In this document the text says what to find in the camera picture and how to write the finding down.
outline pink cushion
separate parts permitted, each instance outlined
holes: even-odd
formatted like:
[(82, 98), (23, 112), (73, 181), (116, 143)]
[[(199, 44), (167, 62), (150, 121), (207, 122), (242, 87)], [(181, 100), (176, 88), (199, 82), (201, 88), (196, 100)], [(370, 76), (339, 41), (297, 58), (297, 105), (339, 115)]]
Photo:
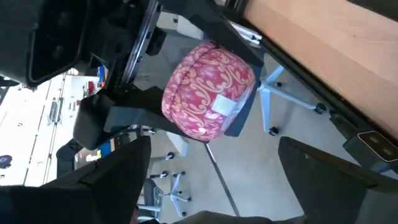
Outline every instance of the pink cushion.
[(212, 43), (195, 47), (177, 66), (164, 91), (162, 111), (188, 136), (222, 135), (254, 87), (251, 67)]

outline floral pattern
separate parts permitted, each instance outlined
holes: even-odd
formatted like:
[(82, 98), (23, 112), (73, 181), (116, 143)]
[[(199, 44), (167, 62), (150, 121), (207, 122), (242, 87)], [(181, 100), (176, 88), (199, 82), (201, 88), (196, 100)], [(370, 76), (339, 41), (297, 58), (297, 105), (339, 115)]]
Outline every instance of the floral pattern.
[[(174, 70), (164, 91), (162, 112), (188, 136), (209, 141), (222, 135), (254, 88), (251, 67), (213, 43), (195, 47)], [(234, 101), (230, 114), (212, 110), (218, 95)]]

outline white label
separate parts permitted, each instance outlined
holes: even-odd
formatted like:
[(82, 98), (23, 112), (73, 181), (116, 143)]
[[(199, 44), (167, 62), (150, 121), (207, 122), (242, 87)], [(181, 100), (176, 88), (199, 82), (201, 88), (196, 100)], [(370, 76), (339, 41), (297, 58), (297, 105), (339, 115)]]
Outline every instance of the white label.
[(219, 94), (217, 95), (211, 110), (224, 116), (229, 116), (232, 110), (234, 110), (236, 104), (237, 102)]

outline floor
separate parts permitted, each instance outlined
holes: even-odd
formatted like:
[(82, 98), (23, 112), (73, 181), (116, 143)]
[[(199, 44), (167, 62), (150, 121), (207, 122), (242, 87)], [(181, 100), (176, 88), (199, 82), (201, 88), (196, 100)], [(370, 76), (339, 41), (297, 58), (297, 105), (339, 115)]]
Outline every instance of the floor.
[[(195, 41), (197, 42), (197, 40), (173, 38), (168, 37), (166, 41), (175, 44), (166, 42), (165, 50), (162, 50), (157, 58), (150, 59), (151, 63), (148, 62), (146, 66), (144, 63), (141, 67), (142, 74), (151, 74), (141, 79), (143, 85), (155, 82), (163, 87), (169, 78), (165, 68), (171, 70), (174, 64), (171, 61), (179, 60), (181, 54)], [(278, 66), (267, 55), (265, 62), (268, 72)], [(284, 72), (278, 81), (283, 83), (286, 91), (293, 91), (309, 102), (318, 103), (318, 100), (287, 72)], [(284, 220), (302, 215), (303, 211), (287, 182), (277, 154), (281, 136), (289, 136), (348, 161), (355, 161), (343, 149), (342, 144), (345, 139), (329, 122), (327, 113), (316, 114), (274, 95), (271, 116), (272, 125), (280, 128), (278, 136), (264, 132), (257, 95), (241, 135), (238, 138), (222, 136), (211, 141), (210, 148), (242, 216)], [(152, 136), (152, 156), (164, 156), (169, 151), (177, 152), (165, 132), (159, 131)], [(182, 178), (181, 190), (184, 195), (190, 195), (193, 201), (182, 202), (180, 205), (188, 215), (201, 210), (234, 215), (202, 143), (191, 141), (186, 157), (159, 162), (155, 164), (152, 172), (160, 173), (163, 170), (169, 172), (184, 170), (187, 173)], [(168, 193), (170, 177), (155, 181)], [(181, 218), (178, 217), (171, 201), (165, 198), (160, 221), (172, 223), (179, 219)]]

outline wooden desk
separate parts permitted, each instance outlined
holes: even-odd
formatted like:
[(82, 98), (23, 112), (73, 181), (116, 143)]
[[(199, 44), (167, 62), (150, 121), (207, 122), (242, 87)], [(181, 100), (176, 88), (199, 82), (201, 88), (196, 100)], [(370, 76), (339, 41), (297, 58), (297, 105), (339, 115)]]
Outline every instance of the wooden desk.
[(398, 138), (398, 23), (345, 0), (250, 0), (245, 18)]

